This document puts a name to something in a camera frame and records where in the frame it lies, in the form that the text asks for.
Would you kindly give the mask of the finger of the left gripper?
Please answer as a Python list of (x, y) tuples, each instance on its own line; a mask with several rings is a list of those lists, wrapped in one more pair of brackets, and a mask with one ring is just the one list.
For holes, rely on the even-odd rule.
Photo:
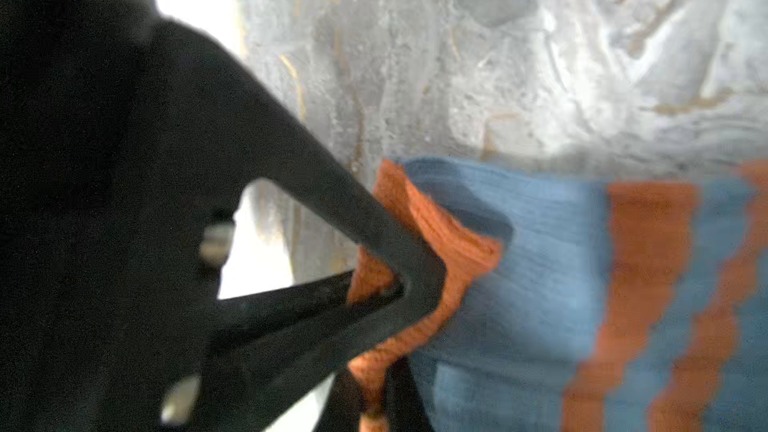
[(314, 432), (358, 432), (363, 406), (361, 389), (353, 375), (343, 370), (333, 380)]

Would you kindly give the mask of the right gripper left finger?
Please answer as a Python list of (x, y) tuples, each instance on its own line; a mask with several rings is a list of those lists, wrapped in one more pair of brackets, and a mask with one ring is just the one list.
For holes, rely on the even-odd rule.
[[(220, 299), (274, 184), (394, 272)], [(431, 314), (443, 261), (154, 0), (1, 0), (1, 427), (261, 431)]]

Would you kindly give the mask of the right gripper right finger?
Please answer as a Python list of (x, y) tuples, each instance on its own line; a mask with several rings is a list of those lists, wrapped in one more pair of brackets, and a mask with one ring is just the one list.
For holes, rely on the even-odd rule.
[(384, 410), (390, 432), (434, 431), (407, 358), (399, 359), (387, 369)]

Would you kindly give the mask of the blue orange striped sock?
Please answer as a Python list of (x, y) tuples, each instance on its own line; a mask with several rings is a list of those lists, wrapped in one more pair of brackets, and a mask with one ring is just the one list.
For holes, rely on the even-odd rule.
[(765, 162), (688, 183), (385, 160), (374, 194), (447, 275), (351, 361), (361, 430), (389, 431), (401, 358), (436, 431), (766, 429)]

